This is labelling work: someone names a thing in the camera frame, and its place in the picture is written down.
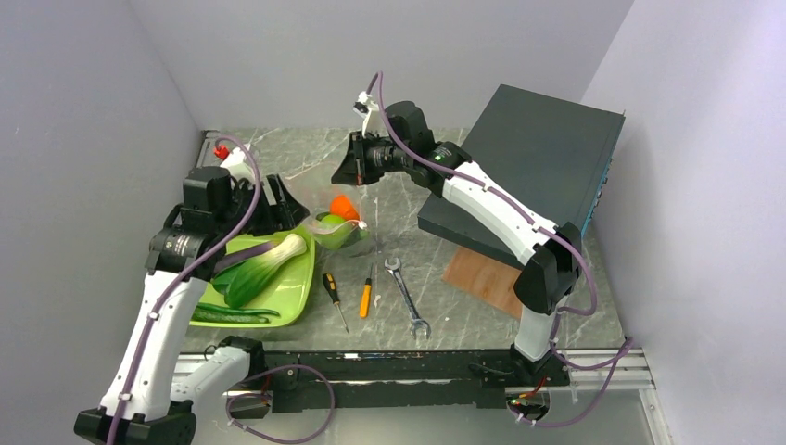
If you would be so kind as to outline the orange fruit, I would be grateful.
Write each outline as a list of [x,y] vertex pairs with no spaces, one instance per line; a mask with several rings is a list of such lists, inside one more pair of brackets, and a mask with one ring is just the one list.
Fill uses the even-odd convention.
[[338,195],[331,201],[329,213],[345,221],[359,221],[361,219],[359,212],[346,195]]

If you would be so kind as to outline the clear zip top bag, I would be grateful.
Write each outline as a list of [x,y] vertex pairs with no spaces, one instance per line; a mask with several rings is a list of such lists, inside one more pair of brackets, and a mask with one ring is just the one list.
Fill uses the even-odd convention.
[[347,257],[374,249],[372,231],[361,209],[361,195],[351,185],[334,184],[336,161],[306,166],[284,176],[285,183],[310,215],[301,226],[320,247]]

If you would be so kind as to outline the green apple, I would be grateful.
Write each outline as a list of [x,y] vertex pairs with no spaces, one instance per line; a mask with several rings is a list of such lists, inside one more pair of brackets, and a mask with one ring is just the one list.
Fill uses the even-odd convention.
[[326,212],[317,215],[311,233],[318,244],[329,250],[346,248],[362,239],[362,229],[356,220]]

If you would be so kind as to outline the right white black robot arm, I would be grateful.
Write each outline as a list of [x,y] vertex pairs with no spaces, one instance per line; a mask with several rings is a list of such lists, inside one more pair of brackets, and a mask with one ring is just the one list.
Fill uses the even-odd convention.
[[362,116],[362,127],[351,133],[332,184],[369,185],[387,173],[404,172],[494,234],[523,266],[514,286],[523,309],[511,372],[523,385],[536,383],[547,370],[556,314],[581,273],[579,230],[538,215],[457,145],[437,142],[412,101],[381,108],[370,94],[361,93],[353,109]]

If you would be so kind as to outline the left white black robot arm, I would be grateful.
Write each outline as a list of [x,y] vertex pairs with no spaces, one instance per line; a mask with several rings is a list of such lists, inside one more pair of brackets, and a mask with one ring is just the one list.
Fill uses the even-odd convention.
[[184,383],[173,381],[187,327],[236,235],[271,235],[300,225],[309,210],[281,177],[236,179],[226,168],[194,168],[183,201],[153,236],[144,294],[119,370],[99,405],[78,413],[73,432],[93,444],[189,444],[197,406],[234,384],[258,387],[266,376],[257,340],[229,337],[217,356]]

